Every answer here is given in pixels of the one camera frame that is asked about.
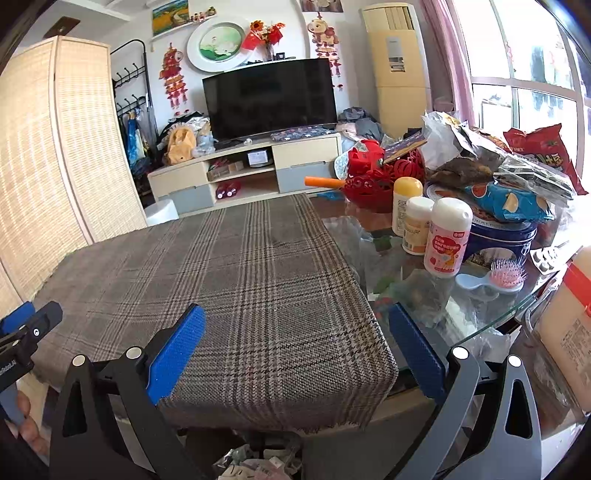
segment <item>pink hairbrush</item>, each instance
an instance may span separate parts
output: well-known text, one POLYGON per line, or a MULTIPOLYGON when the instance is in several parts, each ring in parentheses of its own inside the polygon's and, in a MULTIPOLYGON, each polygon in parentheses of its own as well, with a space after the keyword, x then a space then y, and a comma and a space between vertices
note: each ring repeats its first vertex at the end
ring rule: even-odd
POLYGON ((516 293, 523 288, 525 269, 515 260, 495 260, 491 271, 484 277, 460 273, 456 283, 465 290, 474 290, 486 285, 499 293, 516 293))

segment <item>round wall decoration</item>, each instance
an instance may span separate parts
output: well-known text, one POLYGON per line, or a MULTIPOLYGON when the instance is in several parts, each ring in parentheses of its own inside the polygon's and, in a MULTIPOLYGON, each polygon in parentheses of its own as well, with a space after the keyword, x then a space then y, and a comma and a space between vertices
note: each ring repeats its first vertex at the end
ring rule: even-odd
POLYGON ((218 15, 199 25, 187 43, 187 56, 198 69, 224 72, 239 66, 252 55, 240 48, 250 23, 240 17, 218 15))

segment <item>pink label bottle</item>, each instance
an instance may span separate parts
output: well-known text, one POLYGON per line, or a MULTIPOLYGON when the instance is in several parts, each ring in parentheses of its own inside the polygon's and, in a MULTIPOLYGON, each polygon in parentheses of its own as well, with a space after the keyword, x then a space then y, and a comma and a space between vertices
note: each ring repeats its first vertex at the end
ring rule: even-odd
POLYGON ((425 269, 442 278, 455 276, 462 266, 470 228, 472 209, 455 198, 436 201, 425 250, 425 269))

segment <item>window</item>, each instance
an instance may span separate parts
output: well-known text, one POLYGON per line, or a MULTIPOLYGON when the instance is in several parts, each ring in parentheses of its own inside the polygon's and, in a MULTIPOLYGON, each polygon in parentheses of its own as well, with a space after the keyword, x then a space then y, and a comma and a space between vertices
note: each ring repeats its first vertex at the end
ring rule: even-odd
POLYGON ((503 138, 562 123, 591 186, 591 66, 535 0, 448 0, 472 77, 479 126, 503 138))

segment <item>television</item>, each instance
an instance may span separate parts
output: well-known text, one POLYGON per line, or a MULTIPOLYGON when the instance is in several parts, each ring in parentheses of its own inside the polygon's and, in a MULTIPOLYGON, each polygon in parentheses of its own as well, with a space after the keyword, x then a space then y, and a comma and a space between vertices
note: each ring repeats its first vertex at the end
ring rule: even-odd
POLYGON ((203 79, 203 90, 219 142, 336 123, 328 59, 253 64, 203 79))

